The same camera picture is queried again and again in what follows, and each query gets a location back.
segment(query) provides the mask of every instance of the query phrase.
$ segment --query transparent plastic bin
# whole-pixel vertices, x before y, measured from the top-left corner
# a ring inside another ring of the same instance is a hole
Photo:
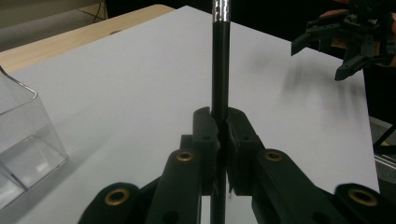
[[[0,67],[0,211],[66,160],[37,93]]]

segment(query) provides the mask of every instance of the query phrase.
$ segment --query black robotic claw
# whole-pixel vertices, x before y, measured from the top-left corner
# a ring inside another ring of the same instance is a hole
[[[305,34],[291,42],[291,55],[309,47],[313,41],[319,41],[318,50],[326,52],[334,38],[345,40],[348,47],[343,64],[335,73],[337,81],[374,63],[390,64],[396,48],[391,31],[393,18],[386,3],[385,0],[351,0],[347,12],[309,21]]]

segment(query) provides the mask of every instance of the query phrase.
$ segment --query white tabletop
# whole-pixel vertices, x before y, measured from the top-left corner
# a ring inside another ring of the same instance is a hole
[[[102,188],[160,176],[192,113],[211,105],[211,20],[183,7],[11,74],[40,95],[69,161],[0,223],[77,223]],[[329,192],[378,190],[362,73],[334,81],[340,60],[311,49],[291,57],[290,42],[231,29],[230,106],[264,145]],[[254,223],[249,197],[229,198],[226,220]]]

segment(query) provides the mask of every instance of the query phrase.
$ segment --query brass insert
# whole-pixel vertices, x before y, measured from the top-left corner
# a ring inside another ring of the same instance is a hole
[[[190,152],[180,152],[177,154],[178,161],[191,161],[194,158],[194,154]]]
[[[369,207],[377,206],[378,200],[376,197],[364,189],[350,189],[347,195],[356,203],[360,203]]]
[[[105,197],[105,203],[107,205],[116,206],[125,203],[130,196],[128,189],[113,189]]]
[[[267,159],[268,161],[282,161],[283,157],[278,152],[269,151],[265,153],[265,159]]]

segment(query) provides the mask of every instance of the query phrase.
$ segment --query floor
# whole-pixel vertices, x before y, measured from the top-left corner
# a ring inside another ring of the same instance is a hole
[[[61,34],[105,19],[105,7],[103,4],[97,4],[65,12],[49,18],[3,28],[0,29],[0,51],[16,48],[42,38]],[[370,125],[373,142],[390,127],[388,123],[374,118],[370,118]],[[396,145],[396,132],[387,139],[387,143],[390,145]],[[391,180],[391,182],[396,183],[396,177]]]

